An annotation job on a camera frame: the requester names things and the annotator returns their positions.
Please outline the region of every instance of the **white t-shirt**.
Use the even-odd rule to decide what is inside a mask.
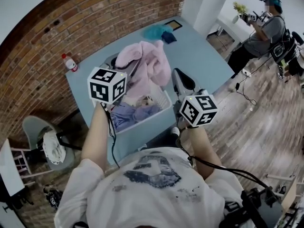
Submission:
[[[204,181],[177,148],[135,153],[108,177],[85,159],[70,176],[55,227],[85,221],[90,228],[218,228],[225,203],[241,205],[242,190],[228,171],[214,170]]]

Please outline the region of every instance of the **black pants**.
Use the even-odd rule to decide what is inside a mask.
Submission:
[[[234,78],[246,66],[249,60],[253,58],[257,57],[248,52],[244,46],[234,51],[228,61],[228,65],[235,73],[232,78]]]
[[[150,140],[147,143],[147,148],[159,148],[159,147],[175,147],[178,148],[176,145],[176,141],[178,139],[177,134],[171,133],[171,127],[166,129],[164,132],[156,136],[154,139]]]

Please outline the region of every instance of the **potted plant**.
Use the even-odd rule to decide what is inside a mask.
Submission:
[[[237,11],[237,15],[233,18],[232,23],[236,23],[241,14],[247,12],[247,8],[244,4],[239,4],[238,2],[233,3],[233,8]]]

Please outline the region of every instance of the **pink clothing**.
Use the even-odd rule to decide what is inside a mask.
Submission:
[[[130,80],[132,87],[127,92],[129,97],[149,94],[149,79],[159,86],[165,86],[171,77],[170,65],[161,40],[154,44],[141,41],[125,47],[116,59],[116,67],[124,67],[132,60],[139,59],[141,59],[140,65]]]

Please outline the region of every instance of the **white cloth on chair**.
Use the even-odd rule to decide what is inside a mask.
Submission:
[[[55,131],[47,132],[43,135],[42,144],[46,157],[55,165],[63,162],[66,157],[66,150],[61,146],[56,137]]]

